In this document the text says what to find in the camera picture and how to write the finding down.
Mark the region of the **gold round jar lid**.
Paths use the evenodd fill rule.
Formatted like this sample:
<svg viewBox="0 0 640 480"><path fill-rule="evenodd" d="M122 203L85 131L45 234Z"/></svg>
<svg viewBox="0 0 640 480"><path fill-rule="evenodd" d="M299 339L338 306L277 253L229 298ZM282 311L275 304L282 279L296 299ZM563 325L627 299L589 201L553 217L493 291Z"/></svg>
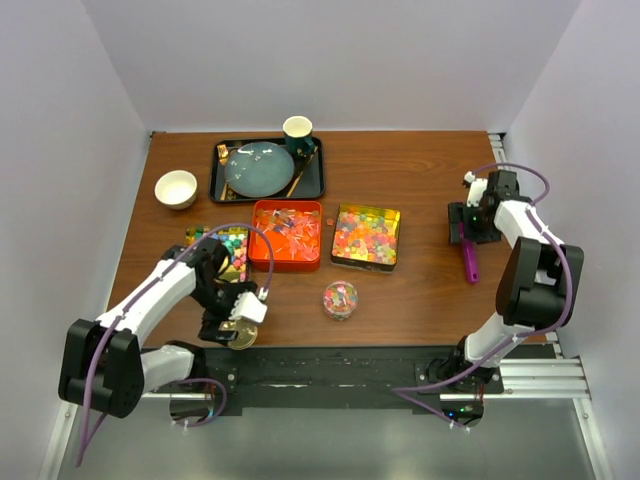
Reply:
<svg viewBox="0 0 640 480"><path fill-rule="evenodd" d="M244 320L229 320L219 328L223 344L232 350L251 347L257 339L258 327Z"/></svg>

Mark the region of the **purple plastic scoop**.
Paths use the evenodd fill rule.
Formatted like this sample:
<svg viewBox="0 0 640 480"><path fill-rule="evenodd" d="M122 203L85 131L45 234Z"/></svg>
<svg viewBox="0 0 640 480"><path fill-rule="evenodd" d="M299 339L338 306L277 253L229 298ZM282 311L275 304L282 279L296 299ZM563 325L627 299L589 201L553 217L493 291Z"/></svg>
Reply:
<svg viewBox="0 0 640 480"><path fill-rule="evenodd" d="M479 267L474 243L467 238L463 223L459 224L459 233L467 281L470 284L477 284L479 282Z"/></svg>

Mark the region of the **star candy tin box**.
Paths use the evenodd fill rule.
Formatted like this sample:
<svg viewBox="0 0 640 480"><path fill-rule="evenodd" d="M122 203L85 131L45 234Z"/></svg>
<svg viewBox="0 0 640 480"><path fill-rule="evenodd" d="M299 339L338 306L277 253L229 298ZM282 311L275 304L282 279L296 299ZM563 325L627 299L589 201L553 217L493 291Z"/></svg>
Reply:
<svg viewBox="0 0 640 480"><path fill-rule="evenodd" d="M248 279L249 231L243 227L221 229L200 242L211 230L208 226L189 227L185 233L187 247L198 243L194 256L196 278L202 284L240 283Z"/></svg>

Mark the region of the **orange lollipop box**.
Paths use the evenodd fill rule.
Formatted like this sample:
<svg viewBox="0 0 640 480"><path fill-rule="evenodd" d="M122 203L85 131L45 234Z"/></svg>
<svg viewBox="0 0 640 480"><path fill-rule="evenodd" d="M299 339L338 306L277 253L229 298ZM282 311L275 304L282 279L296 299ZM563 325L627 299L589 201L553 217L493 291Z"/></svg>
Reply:
<svg viewBox="0 0 640 480"><path fill-rule="evenodd" d="M252 225L270 242L274 271L313 272L322 253L322 206L313 200L259 200Z"/></svg>

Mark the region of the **gold tin of gummies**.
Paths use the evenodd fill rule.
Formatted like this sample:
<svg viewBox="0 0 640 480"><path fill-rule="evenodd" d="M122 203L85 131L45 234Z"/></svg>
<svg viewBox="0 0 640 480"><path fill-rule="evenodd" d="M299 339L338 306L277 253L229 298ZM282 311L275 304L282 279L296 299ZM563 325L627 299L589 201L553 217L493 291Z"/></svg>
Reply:
<svg viewBox="0 0 640 480"><path fill-rule="evenodd" d="M399 210L343 203L330 249L333 264L391 273L398 263Z"/></svg>

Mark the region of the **clear plastic jar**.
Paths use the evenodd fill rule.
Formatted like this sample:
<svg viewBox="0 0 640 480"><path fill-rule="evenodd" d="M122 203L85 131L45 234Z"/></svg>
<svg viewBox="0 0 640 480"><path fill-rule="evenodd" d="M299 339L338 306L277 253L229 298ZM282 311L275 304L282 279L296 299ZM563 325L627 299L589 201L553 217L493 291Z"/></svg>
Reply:
<svg viewBox="0 0 640 480"><path fill-rule="evenodd" d="M353 284L335 281L329 284L322 297L325 313L337 321L348 319L358 305L358 293Z"/></svg>

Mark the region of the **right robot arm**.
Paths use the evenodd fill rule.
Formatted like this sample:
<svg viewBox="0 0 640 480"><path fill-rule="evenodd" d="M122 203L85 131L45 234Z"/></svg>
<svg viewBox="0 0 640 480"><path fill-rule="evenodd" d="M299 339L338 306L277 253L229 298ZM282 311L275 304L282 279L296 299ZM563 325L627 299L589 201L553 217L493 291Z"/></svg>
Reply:
<svg viewBox="0 0 640 480"><path fill-rule="evenodd" d="M513 171L482 178L465 174L468 195L448 206L449 242L470 252L475 245L506 240L510 257L495 296L495 311L464 336L436 368L436 377L459 393L488 382L501 360L525 339L568 323L584 264L584 252L543 224L535 200L520 192Z"/></svg>

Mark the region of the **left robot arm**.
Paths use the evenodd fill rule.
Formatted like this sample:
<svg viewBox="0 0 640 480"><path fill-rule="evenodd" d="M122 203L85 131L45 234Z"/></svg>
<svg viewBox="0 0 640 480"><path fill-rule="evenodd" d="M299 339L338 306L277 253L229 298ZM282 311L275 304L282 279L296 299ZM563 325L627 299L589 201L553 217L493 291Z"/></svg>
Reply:
<svg viewBox="0 0 640 480"><path fill-rule="evenodd" d="M217 239L175 245L120 304L93 321L76 320L66 333L59 398L124 418L143 394L164 385L200 390L207 380L201 348L176 341L144 353L141 346L186 297L208 313L216 307L227 312L232 300L217 280L229 262L229 250Z"/></svg>

